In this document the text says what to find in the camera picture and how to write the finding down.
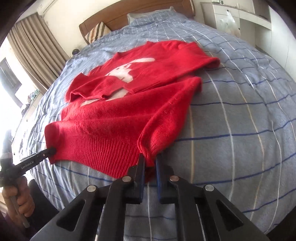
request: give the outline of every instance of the sunlight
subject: sunlight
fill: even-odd
[[[2,153],[2,143],[5,132],[11,129],[12,136],[14,136],[16,128],[22,119],[20,108],[11,99],[2,85],[0,85],[0,113],[0,151]]]

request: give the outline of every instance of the bed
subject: bed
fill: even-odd
[[[134,20],[126,14],[168,9]],[[296,205],[296,83],[271,57],[241,39],[191,20],[191,0],[122,0],[80,25],[86,31],[103,21],[112,30],[86,46],[66,64],[41,99],[20,148],[22,157],[46,148],[44,128],[61,119],[65,93],[75,76],[87,74],[116,52],[147,41],[196,42],[221,61],[217,69],[197,71],[203,89],[190,105],[184,128],[164,151],[175,174],[198,186],[213,184],[265,233]],[[51,203],[63,209],[90,184],[108,185],[113,178],[72,161],[31,170]],[[156,182],[144,190],[142,205],[126,209],[125,239],[176,240],[173,205],[157,201]]]

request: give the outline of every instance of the air conditioner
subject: air conditioner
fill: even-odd
[[[41,16],[44,16],[46,12],[55,4],[57,0],[43,0],[37,8],[37,13]]]

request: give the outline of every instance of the window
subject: window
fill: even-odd
[[[22,107],[22,102],[15,96],[15,93],[22,84],[9,67],[6,58],[0,62],[0,83],[14,102],[19,107]]]

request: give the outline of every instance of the white cabinet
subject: white cabinet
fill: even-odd
[[[271,22],[260,16],[257,16],[254,13],[228,5],[220,5],[208,2],[201,2],[201,6],[205,24],[220,31],[224,30],[221,20],[226,19],[227,13],[229,12],[232,15],[238,29],[240,30],[241,39],[254,47],[256,45],[256,25],[267,28],[268,31],[271,30]]]
[[[221,20],[225,20],[227,18],[227,15],[222,15],[222,14],[215,14],[215,19],[216,19],[216,28],[218,30],[222,29],[221,28],[221,24],[222,21]],[[235,23],[237,24],[237,27],[240,29],[240,21],[239,18],[237,17],[233,17]]]
[[[255,44],[261,48],[264,52],[270,54],[271,46],[271,33],[267,28],[264,28],[261,25],[256,25],[255,27],[256,39]]]
[[[255,13],[252,0],[223,0],[225,5],[237,7],[252,13]]]
[[[239,10],[236,8],[216,4],[213,4],[213,8],[215,14],[227,15],[227,12],[230,12],[233,17],[239,18]]]
[[[296,40],[292,33],[290,33],[290,42],[289,42],[289,49],[288,49],[288,56],[286,61],[285,70],[290,74],[290,76],[296,80]]]

